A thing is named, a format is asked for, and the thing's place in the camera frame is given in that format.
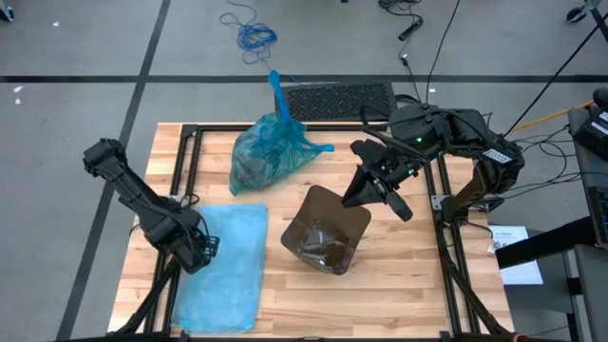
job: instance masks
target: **wooden tabletop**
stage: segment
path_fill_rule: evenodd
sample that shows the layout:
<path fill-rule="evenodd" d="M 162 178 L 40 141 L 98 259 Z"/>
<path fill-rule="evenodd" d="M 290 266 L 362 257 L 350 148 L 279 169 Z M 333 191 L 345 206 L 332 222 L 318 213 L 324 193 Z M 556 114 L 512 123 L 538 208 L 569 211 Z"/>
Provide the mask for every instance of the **wooden tabletop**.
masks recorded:
<path fill-rule="evenodd" d="M 160 195 L 169 193 L 180 132 L 180 123 L 160 123 L 157 128 L 145 181 Z M 404 181 L 399 190 L 414 214 L 412 220 L 401 221 L 383 204 L 366 205 L 371 211 L 371 223 L 349 271 L 345 275 L 325 275 L 292 255 L 281 245 L 280 236 L 312 184 L 344 194 L 355 166 L 360 163 L 349 145 L 369 136 L 362 132 L 308 132 L 310 141 L 333 143 L 335 152 L 321 154 L 288 179 L 264 191 L 233 197 L 228 190 L 228 175 L 239 133 L 203 134 L 195 193 L 203 204 L 263 202 L 268 208 L 266 266 L 259 312 L 254 329 L 242 336 L 436 337 L 439 331 L 450 331 L 424 173 Z M 181 177 L 181 194 L 191 150 L 190 144 Z M 446 157 L 446 164 L 452 191 L 456 193 L 471 178 L 471 160 Z M 433 170 L 436 188 L 441 191 L 436 165 Z M 469 218 L 487 224 L 484 214 L 471 211 Z M 498 264 L 495 256 L 486 251 L 489 233 L 473 226 L 465 226 L 461 232 L 475 293 L 499 322 L 512 330 Z M 451 242 L 449 234 L 446 239 Z M 156 258 L 156 250 L 142 232 L 134 232 L 109 331 L 120 328 L 147 295 Z M 454 287 L 463 330 L 468 331 L 464 300 L 458 286 Z M 161 325 L 163 299 L 164 295 L 157 327 Z"/>

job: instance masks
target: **paper sheet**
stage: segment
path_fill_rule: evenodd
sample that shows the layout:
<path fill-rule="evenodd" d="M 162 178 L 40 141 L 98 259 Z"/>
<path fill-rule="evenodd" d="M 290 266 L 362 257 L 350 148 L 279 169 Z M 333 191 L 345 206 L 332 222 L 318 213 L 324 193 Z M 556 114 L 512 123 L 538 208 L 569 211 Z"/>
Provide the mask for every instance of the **paper sheet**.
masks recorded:
<path fill-rule="evenodd" d="M 490 248 L 499 249 L 528 238 L 525 227 L 489 226 L 494 234 Z M 504 285 L 542 285 L 541 270 L 536 261 L 501 270 Z"/>

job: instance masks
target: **plastic bag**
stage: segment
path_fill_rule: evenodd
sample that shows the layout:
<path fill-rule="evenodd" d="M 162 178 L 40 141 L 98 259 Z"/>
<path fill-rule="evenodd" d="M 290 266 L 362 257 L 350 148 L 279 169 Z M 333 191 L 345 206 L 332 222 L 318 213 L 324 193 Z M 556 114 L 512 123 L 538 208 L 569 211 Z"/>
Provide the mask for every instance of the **plastic bag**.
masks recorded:
<path fill-rule="evenodd" d="M 264 204 L 205 205 L 199 209 L 218 254 L 193 275 L 181 271 L 171 325 L 187 333 L 242 333 L 256 323 L 266 258 Z"/>
<path fill-rule="evenodd" d="M 279 75 L 268 76 L 280 113 L 266 114 L 243 132 L 235 143 L 230 169 L 230 192 L 262 189 L 280 181 L 321 152 L 333 152 L 331 144 L 315 144 L 304 137 L 306 125 L 290 118 Z"/>

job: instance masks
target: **yellow cable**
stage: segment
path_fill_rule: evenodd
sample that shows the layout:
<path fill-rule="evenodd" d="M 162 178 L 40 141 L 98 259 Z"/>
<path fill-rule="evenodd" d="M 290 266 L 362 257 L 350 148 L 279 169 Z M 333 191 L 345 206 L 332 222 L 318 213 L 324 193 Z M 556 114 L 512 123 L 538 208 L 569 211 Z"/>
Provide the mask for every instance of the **yellow cable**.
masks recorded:
<path fill-rule="evenodd" d="M 587 107 L 589 105 L 592 105 L 593 103 L 594 103 L 593 101 L 587 101 L 584 104 L 577 105 L 577 108 L 585 108 L 585 107 Z M 511 133 L 519 131 L 519 130 L 522 130 L 522 129 L 530 127 L 530 126 L 533 126 L 535 124 L 542 124 L 542 123 L 544 123 L 546 121 L 549 121 L 551 119 L 555 119 L 555 118 L 557 118 L 557 117 L 559 117 L 559 116 L 561 116 L 563 114 L 566 114 L 568 112 L 568 110 L 570 110 L 570 109 L 564 109 L 564 110 L 561 110 L 561 111 L 559 111 L 557 113 L 553 113 L 551 115 L 547 115 L 547 116 L 542 117 L 540 119 L 533 120 L 533 121 L 531 121 L 529 123 L 520 124 L 519 126 L 513 128 L 513 130 L 511 130 Z"/>

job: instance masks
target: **gray floor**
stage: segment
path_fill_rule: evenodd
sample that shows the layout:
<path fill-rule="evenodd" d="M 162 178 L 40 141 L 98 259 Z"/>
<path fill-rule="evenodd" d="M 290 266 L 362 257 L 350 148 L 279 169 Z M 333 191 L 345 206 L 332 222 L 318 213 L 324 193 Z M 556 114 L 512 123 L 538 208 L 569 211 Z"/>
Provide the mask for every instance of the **gray floor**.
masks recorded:
<path fill-rule="evenodd" d="M 0 75 L 137 75 L 161 0 L 11 0 L 17 20 L 0 23 Z M 257 20 L 275 29 L 271 64 L 286 74 L 404 74 L 397 34 L 409 19 L 391 16 L 375 1 L 249 1 Z M 406 49 L 414 73 L 425 75 L 455 1 L 424 0 L 425 17 Z M 463 0 L 446 38 L 435 74 L 550 75 L 594 22 L 568 26 L 574 0 Z M 246 9 L 222 1 L 173 0 L 152 75 L 265 75 L 246 66 L 236 28 L 218 17 Z M 608 44 L 598 33 L 564 74 L 606 74 Z M 25 86 L 14 93 L 16 86 Z M 0 181 L 4 203 L 0 239 L 0 339 L 54 339 L 103 188 L 81 163 L 84 149 L 100 137 L 118 137 L 134 84 L 0 84 Z M 411 84 L 393 84 L 413 93 Z M 578 105 L 602 85 L 555 84 L 527 120 Z M 493 111 L 491 128 L 506 130 L 542 84 L 437 83 L 429 101 Z M 127 148 L 131 166 L 143 173 L 158 122 L 253 121 L 274 109 L 273 93 L 260 84 L 148 84 Z M 549 133 L 565 117 L 513 137 Z M 520 183 L 544 181 L 562 160 L 526 153 Z M 569 168 L 577 170 L 576 161 Z M 584 215 L 579 183 L 545 188 L 509 200 L 491 216 L 499 223 L 549 230 Z M 118 284 L 132 214 L 115 199 L 105 221 L 73 337 L 105 333 Z M 563 314 L 511 308 L 522 333 L 565 325 Z M 547 337 L 567 339 L 566 330 Z"/>

